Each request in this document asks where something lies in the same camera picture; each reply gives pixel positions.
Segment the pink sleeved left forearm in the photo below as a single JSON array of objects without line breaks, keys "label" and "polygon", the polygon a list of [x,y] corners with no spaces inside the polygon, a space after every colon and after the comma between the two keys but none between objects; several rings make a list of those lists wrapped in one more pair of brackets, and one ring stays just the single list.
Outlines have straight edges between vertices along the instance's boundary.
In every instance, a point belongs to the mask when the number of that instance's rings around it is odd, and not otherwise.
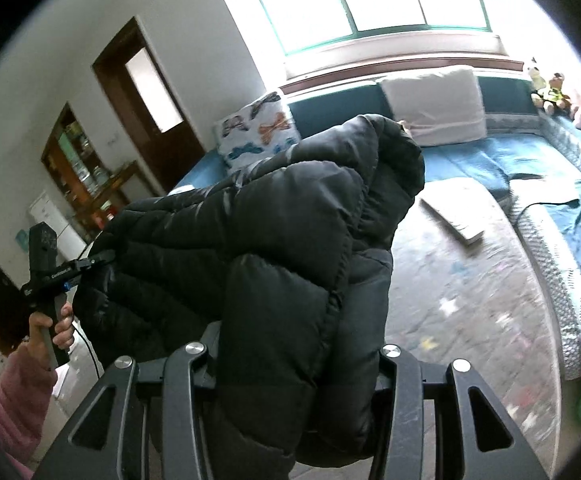
[{"label": "pink sleeved left forearm", "polygon": [[56,371],[48,364],[44,344],[23,342],[7,359],[0,378],[0,448],[23,479],[40,444]]}]

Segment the person's left hand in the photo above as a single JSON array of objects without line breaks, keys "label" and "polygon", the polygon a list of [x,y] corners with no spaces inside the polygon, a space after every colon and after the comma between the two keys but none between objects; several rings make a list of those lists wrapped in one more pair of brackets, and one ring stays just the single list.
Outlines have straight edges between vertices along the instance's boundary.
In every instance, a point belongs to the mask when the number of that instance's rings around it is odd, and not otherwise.
[{"label": "person's left hand", "polygon": [[29,316],[29,337],[25,342],[30,356],[47,370],[55,370],[55,349],[67,352],[74,344],[74,312],[72,305],[65,302],[59,310],[58,322],[42,312]]}]

